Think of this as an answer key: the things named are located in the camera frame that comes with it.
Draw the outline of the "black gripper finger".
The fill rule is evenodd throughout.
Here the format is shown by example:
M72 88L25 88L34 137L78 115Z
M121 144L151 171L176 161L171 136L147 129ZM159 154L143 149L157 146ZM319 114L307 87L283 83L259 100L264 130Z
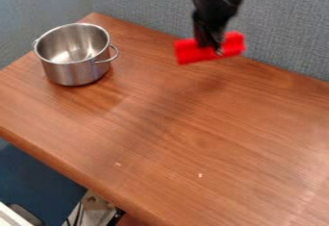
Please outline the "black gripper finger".
M199 48L211 48L216 55L223 55L220 42L212 38L203 28L193 29L193 37Z

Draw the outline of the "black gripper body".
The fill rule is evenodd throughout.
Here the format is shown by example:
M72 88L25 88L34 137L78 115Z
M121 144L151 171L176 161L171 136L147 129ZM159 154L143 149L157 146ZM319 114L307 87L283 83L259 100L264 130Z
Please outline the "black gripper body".
M210 33L219 33L236 15L243 0L192 0L192 18Z

